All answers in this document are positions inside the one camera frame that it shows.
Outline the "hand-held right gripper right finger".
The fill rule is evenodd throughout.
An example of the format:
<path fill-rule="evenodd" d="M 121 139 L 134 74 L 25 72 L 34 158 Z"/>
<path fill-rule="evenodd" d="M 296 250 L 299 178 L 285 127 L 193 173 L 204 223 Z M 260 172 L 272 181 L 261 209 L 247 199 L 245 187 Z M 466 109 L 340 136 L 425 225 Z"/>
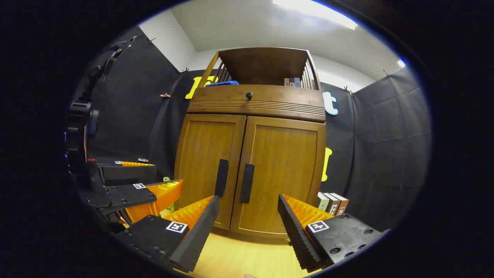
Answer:
<path fill-rule="evenodd" d="M 279 195 L 277 211 L 300 267 L 307 271 L 342 264 L 386 234 L 350 214 L 333 216 L 285 194 Z"/>

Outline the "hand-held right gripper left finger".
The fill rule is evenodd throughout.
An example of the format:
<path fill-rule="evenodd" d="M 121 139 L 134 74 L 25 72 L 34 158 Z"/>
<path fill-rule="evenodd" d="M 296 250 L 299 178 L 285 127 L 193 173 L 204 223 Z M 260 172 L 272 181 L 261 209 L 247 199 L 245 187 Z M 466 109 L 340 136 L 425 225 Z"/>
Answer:
<path fill-rule="evenodd" d="M 116 239 L 148 261 L 165 269 L 194 271 L 220 210 L 212 195 L 167 215 L 149 215 Z"/>

